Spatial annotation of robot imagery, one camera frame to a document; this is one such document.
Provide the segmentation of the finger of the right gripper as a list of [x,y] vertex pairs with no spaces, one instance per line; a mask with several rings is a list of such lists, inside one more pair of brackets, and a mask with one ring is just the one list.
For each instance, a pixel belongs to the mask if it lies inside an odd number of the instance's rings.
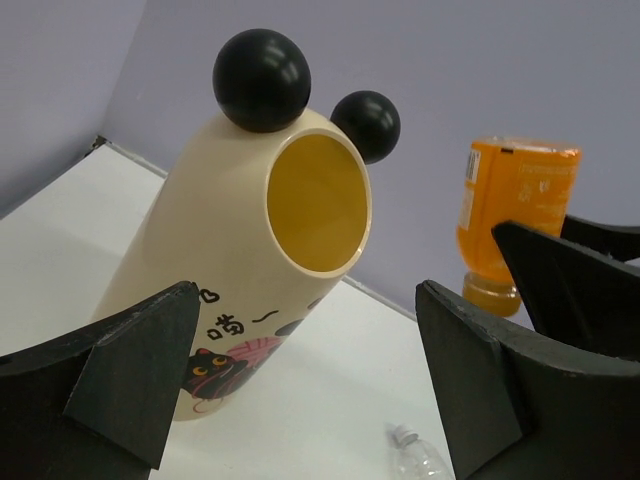
[[536,332],[582,350],[639,356],[637,226],[566,216],[553,236],[515,221],[492,228]]

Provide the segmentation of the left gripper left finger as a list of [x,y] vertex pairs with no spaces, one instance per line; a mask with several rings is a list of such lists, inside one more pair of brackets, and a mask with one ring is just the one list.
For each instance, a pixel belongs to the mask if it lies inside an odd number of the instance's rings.
[[4,479],[146,479],[159,469],[198,322],[182,281],[1,358]]

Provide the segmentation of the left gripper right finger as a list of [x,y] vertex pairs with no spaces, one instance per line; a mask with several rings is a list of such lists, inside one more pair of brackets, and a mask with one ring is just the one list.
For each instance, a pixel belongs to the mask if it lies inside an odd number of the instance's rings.
[[434,281],[415,308],[459,479],[635,479],[639,365],[549,339]]

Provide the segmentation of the small orange juice bottle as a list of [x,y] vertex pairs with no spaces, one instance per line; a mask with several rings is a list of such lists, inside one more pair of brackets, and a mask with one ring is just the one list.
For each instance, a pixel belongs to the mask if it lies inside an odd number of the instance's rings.
[[579,171],[575,145],[514,136],[482,136],[471,143],[456,230],[467,267],[462,296],[498,316],[521,305],[492,228],[516,221],[558,236]]

